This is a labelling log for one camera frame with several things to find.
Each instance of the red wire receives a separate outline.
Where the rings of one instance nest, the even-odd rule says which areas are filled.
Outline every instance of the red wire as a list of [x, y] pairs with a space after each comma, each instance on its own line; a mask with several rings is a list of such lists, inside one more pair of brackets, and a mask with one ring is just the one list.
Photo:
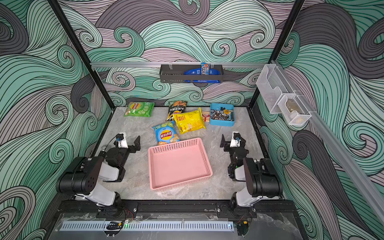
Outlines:
[[128, 209], [125, 209], [125, 210], [127, 210], [130, 214], [132, 214], [132, 220], [133, 220], [133, 213], [131, 213]]
[[[243, 217], [244, 217], [244, 215], [240, 218], [240, 220], [239, 220], [237, 223], [239, 223], [239, 222], [243, 219]], [[236, 224], [237, 224], [237, 223], [236, 223]]]

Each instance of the blue plastic box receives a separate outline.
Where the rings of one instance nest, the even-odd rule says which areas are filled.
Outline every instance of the blue plastic box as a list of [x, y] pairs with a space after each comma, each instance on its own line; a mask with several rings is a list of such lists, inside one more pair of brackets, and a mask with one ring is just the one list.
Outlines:
[[[234, 107], [232, 104], [224, 104], [224, 103], [212, 103], [211, 104], [211, 109], [216, 110], [220, 108], [225, 108], [228, 110], [233, 110]], [[235, 124], [235, 113], [233, 113], [233, 121], [228, 121], [228, 120], [214, 120], [212, 118], [209, 119], [209, 124], [215, 125], [215, 126], [225, 126], [225, 127], [233, 127]]]

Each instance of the aluminum rail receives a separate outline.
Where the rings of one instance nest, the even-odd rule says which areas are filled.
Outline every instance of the aluminum rail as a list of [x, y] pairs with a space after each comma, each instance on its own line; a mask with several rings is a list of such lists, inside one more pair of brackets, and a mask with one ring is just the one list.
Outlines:
[[[162, 64], [201, 64], [201, 62], [91, 62], [92, 68], [159, 68]], [[235, 62], [211, 62], [211, 65], [222, 65], [223, 68], [263, 68], [267, 63], [235, 63]]]

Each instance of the yellow chip bag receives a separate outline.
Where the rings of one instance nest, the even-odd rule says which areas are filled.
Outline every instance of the yellow chip bag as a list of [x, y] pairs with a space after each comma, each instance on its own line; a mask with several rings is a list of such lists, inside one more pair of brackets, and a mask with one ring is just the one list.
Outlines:
[[180, 134], [205, 128], [204, 118], [201, 115], [201, 108], [198, 110], [173, 115]]

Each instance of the potato chip bag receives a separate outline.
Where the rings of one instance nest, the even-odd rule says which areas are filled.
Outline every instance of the potato chip bag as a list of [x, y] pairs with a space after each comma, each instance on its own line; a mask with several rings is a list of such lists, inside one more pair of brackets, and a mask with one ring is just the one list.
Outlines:
[[155, 103], [150, 102], [130, 102], [128, 104], [126, 112], [124, 113], [124, 117], [150, 117], [154, 106]]
[[179, 136], [173, 128], [174, 125], [175, 121], [170, 121], [152, 127], [153, 130], [155, 130], [158, 145], [180, 141]]
[[201, 115], [201, 108], [192, 112], [175, 114], [174, 118], [176, 125], [180, 130], [180, 134], [205, 128], [204, 119]]
[[182, 113], [185, 110], [186, 106], [187, 106], [187, 102], [183, 102], [183, 101], [176, 101], [173, 104], [169, 105], [168, 117], [166, 121], [173, 120], [174, 119], [173, 115]]

